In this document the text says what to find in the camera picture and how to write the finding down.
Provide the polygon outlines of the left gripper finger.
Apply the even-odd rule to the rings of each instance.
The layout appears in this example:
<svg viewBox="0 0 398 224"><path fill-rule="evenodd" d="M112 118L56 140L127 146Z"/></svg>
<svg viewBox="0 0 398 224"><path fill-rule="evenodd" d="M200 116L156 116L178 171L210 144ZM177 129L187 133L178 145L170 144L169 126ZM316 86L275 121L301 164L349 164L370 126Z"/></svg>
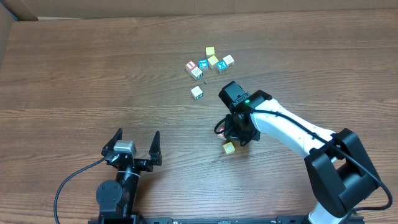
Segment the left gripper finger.
<svg viewBox="0 0 398 224"><path fill-rule="evenodd" d="M162 165L162 153L160 149L160 131L156 131L149 149L150 160L154 166Z"/></svg>
<svg viewBox="0 0 398 224"><path fill-rule="evenodd" d="M104 145L101 151L102 156L106 156L109 151L112 151L118 140L122 140L123 130L119 128L115 135Z"/></svg>

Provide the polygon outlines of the white block blue side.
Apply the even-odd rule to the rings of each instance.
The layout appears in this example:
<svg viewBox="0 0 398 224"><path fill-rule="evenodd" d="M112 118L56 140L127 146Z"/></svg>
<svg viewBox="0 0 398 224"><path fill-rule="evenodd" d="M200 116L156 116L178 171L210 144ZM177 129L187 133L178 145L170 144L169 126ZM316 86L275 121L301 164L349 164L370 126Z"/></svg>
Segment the white block blue side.
<svg viewBox="0 0 398 224"><path fill-rule="evenodd" d="M230 155L235 152L235 147L232 142L224 144L223 149L226 155Z"/></svg>

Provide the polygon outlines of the white block frog picture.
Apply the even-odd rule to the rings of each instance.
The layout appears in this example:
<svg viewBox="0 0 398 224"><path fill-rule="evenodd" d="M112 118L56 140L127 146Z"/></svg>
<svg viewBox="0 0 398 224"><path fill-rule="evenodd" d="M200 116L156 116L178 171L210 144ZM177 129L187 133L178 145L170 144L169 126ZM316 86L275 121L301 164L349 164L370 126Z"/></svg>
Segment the white block frog picture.
<svg viewBox="0 0 398 224"><path fill-rule="evenodd" d="M195 100L198 100L203 97L203 91L199 86L192 88L190 92Z"/></svg>

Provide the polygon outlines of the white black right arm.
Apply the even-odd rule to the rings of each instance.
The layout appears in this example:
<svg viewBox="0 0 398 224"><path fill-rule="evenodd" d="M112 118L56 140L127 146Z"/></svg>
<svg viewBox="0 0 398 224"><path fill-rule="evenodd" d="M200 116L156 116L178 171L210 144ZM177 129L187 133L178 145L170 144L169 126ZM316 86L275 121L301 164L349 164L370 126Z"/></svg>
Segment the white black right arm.
<svg viewBox="0 0 398 224"><path fill-rule="evenodd" d="M359 203L383 185L360 138L349 129L336 133L289 112L262 90L249 94L240 86L220 91L230 113L215 129L241 146L268 134L305 163L317 204L304 223L352 223Z"/></svg>

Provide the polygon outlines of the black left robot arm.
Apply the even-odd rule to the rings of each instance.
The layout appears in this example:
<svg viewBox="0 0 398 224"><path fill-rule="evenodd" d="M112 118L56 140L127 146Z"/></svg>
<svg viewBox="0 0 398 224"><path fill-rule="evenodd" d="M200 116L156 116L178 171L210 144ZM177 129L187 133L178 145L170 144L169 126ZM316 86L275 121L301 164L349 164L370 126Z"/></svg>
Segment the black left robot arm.
<svg viewBox="0 0 398 224"><path fill-rule="evenodd" d="M152 172L155 166L162 165L159 131L152 140L149 159L137 158L134 142L123 140L122 136L123 130L118 129L101 151L104 161L117 173L114 180L101 183L96 190L98 223L145 223L133 210L141 172Z"/></svg>

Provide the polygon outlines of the white block green edge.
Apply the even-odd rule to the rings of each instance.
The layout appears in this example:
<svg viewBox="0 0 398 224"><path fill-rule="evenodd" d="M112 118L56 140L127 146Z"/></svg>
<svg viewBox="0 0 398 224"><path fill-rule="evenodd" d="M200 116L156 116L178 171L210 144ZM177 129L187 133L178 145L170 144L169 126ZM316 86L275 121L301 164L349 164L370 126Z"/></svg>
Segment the white block green edge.
<svg viewBox="0 0 398 224"><path fill-rule="evenodd" d="M222 139L222 140L226 140L224 133L220 133L220 131L223 131L224 127L218 128L217 131L219 132L218 134L218 138Z"/></svg>

